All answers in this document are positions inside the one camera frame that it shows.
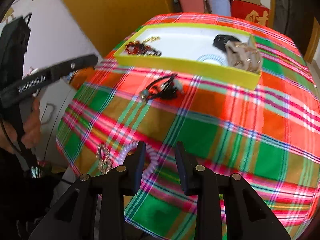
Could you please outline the person's left hand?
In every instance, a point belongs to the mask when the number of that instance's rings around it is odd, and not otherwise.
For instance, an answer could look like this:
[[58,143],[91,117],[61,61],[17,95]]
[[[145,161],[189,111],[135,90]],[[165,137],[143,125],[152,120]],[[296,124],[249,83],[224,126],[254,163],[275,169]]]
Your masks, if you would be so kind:
[[41,122],[40,122],[40,102],[38,98],[34,98],[32,111],[29,114],[23,129],[25,131],[21,142],[27,149],[37,146],[41,139]]

